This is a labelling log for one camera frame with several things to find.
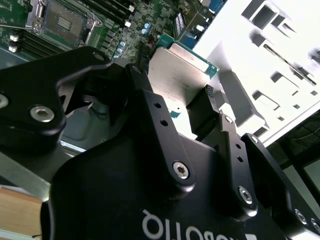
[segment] ram slot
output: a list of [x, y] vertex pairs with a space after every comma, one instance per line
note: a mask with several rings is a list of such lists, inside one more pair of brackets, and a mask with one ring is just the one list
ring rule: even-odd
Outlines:
[[104, 7], [97, 4], [96, 2], [92, 2], [90, 0], [83, 0], [83, 2], [85, 4], [87, 4], [89, 7], [93, 8], [93, 10], [101, 13], [105, 17], [107, 17], [107, 18], [111, 19], [112, 21], [114, 21], [115, 23], [119, 24], [121, 27], [125, 26], [124, 21], [120, 17], [118, 17], [113, 12], [109, 11], [108, 9], [105, 9]]
[[128, 13], [120, 10], [119, 8], [117, 8], [117, 6], [113, 5], [111, 2], [104, 1], [104, 0], [94, 0], [94, 2], [110, 10], [112, 13], [114, 13], [119, 18], [121, 18], [123, 21], [125, 21], [129, 16]]
[[40, 37], [38, 37], [36, 35], [33, 35], [30, 32], [24, 31], [23, 37], [24, 37], [25, 42], [31, 41], [31, 42], [34, 42], [36, 44], [39, 44], [39, 45], [47, 48], [48, 52], [51, 52], [52, 55], [53, 54], [60, 54], [60, 53], [64, 52], [64, 50], [58, 48], [57, 46], [52, 45], [51, 43], [41, 39]]
[[38, 49], [38, 48], [36, 48], [36, 47], [34, 47], [34, 46], [30, 45], [30, 44], [27, 44], [25, 42], [22, 43], [21, 47], [22, 47], [22, 50], [24, 52], [27, 52], [27, 51], [31, 52], [34, 55], [38, 56], [38, 58], [45, 58], [45, 57], [50, 56], [46, 52], [43, 52], [40, 49]]

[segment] electronic component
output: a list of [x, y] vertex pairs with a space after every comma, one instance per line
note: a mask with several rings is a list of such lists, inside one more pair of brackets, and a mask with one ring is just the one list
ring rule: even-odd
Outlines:
[[261, 30], [271, 24], [278, 15], [279, 9], [265, 0], [252, 0], [242, 13], [242, 16]]
[[87, 20], [85, 17], [68, 9], [56, 0], [50, 0], [46, 6], [40, 35], [60, 39], [71, 47], [79, 46]]
[[226, 2], [227, 0], [211, 0], [209, 3], [209, 8], [214, 12], [214, 14], [217, 14]]
[[172, 21], [178, 11], [174, 1], [164, 0], [153, 4], [142, 0], [33, 0], [30, 5], [25, 4], [27, 1], [10, 3], [8, 7], [12, 11], [0, 8], [0, 16], [4, 16], [1, 24], [12, 21], [28, 33], [25, 38], [12, 34], [12, 28], [4, 27], [0, 46], [9, 49], [9, 42], [17, 41], [15, 53], [26, 60], [56, 54], [47, 46], [60, 51], [91, 46], [112, 59], [119, 54], [119, 43], [124, 42], [121, 57], [136, 62], [140, 41], [154, 47], [157, 35], [163, 32], [172, 35], [168, 21]]
[[179, 0], [179, 10], [172, 21], [173, 36], [193, 49], [215, 14], [197, 0]]

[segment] mounting hole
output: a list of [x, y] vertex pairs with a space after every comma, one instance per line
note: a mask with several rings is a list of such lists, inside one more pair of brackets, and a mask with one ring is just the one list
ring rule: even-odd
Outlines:
[[168, 123], [167, 123], [167, 121], [166, 120], [160, 120], [160, 123], [163, 125], [163, 126], [165, 126], [165, 127], [167, 127], [168, 126]]
[[105, 60], [105, 58], [103, 57], [103, 56], [101, 56], [99, 53], [97, 53], [97, 52], [93, 52], [93, 56], [96, 58], [96, 59], [98, 59], [98, 60], [100, 60], [100, 61], [104, 61]]
[[242, 157], [237, 156], [236, 158], [239, 160], [240, 163], [243, 163], [243, 162], [244, 162], [244, 160], [242, 159]]
[[158, 109], [161, 108], [161, 105], [160, 105], [159, 103], [157, 103], [157, 102], [154, 103], [154, 106], [155, 106], [156, 108], [158, 108]]

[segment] capacitor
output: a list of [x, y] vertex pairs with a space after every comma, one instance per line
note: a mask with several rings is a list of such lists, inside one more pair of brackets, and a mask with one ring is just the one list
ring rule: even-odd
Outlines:
[[145, 28], [145, 29], [149, 30], [150, 27], [151, 27], [151, 23], [150, 23], [150, 22], [146, 22], [146, 23], [144, 24], [144, 28]]
[[143, 28], [143, 29], [141, 30], [141, 33], [142, 33], [143, 35], [147, 34], [147, 32], [148, 32], [148, 30], [145, 29], [145, 28]]

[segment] green circuit board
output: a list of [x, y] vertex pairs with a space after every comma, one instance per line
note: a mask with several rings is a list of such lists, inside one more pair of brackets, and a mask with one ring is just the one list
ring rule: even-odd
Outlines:
[[[126, 45], [123, 49], [122, 57], [135, 62], [141, 44], [147, 44], [151, 39], [155, 44], [163, 33], [172, 34], [171, 23], [176, 14], [176, 8], [171, 1], [154, 0], [150, 4], [140, 1], [137, 6], [138, 14], [135, 14], [129, 31], [123, 33], [118, 30], [106, 53], [108, 57], [112, 58], [118, 43], [124, 41]], [[142, 34], [141, 31], [145, 23], [150, 23], [151, 28], [147, 34]]]
[[24, 0], [0, 0], [0, 25], [24, 27], [28, 3]]
[[[86, 4], [78, 0], [50, 0], [55, 5], [65, 6], [68, 10], [73, 11], [79, 15], [76, 19], [80, 22], [82, 16], [82, 10], [77, 5], [81, 5], [84, 8], [90, 9]], [[119, 55], [117, 49], [120, 42], [124, 42], [125, 46], [121, 49], [121, 57], [135, 62], [138, 58], [139, 47], [143, 44], [151, 44], [151, 47], [157, 42], [162, 33], [172, 34], [172, 21], [177, 13], [176, 5], [171, 0], [153, 0], [151, 2], [144, 2], [142, 0], [136, 0], [135, 11], [130, 16], [130, 27], [123, 27], [119, 24], [112, 24], [113, 21], [103, 16], [99, 12], [93, 11], [94, 14], [101, 20], [101, 27], [96, 27], [91, 34], [90, 41], [86, 45], [97, 48], [103, 51], [110, 59], [113, 59], [115, 55]], [[4, 48], [8, 48], [10, 43], [10, 34], [16, 30], [16, 27], [23, 28], [26, 24], [28, 12], [31, 11], [31, 6], [28, 0], [0, 0], [0, 45]], [[142, 33], [142, 29], [145, 24], [150, 24], [150, 28], [147, 34]], [[27, 31], [28, 36], [36, 36], [32, 29], [23, 30]], [[105, 42], [108, 38], [107, 34], [111, 31], [113, 36], [111, 41]], [[40, 35], [37, 34], [37, 38], [41, 38], [47, 42], [47, 45], [53, 45], [63, 51], [71, 50], [77, 47], [76, 41], [66, 41], [66, 37], [60, 36], [55, 31], [45, 29]], [[37, 52], [41, 49], [34, 42], [26, 43], [26, 50], [21, 50], [19, 55], [23, 56], [27, 60], [38, 59], [43, 57], [42, 54], [30, 54], [29, 49]]]

